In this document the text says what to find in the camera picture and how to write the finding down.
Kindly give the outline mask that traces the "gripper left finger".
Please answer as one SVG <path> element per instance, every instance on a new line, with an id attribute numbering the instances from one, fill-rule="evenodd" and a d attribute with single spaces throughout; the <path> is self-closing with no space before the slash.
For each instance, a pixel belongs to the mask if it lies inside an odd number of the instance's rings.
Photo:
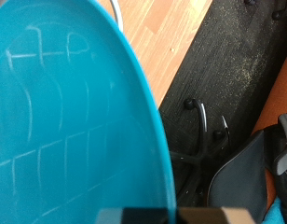
<path id="1" fill-rule="evenodd" d="M 164 208 L 108 208 L 99 212 L 96 224 L 168 224 Z"/>

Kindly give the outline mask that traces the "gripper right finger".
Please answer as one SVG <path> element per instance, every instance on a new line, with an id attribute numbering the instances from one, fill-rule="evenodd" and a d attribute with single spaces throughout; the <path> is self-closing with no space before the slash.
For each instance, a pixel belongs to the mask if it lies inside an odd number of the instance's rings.
<path id="1" fill-rule="evenodd" d="M 246 209 L 180 207 L 177 224 L 254 224 Z"/>

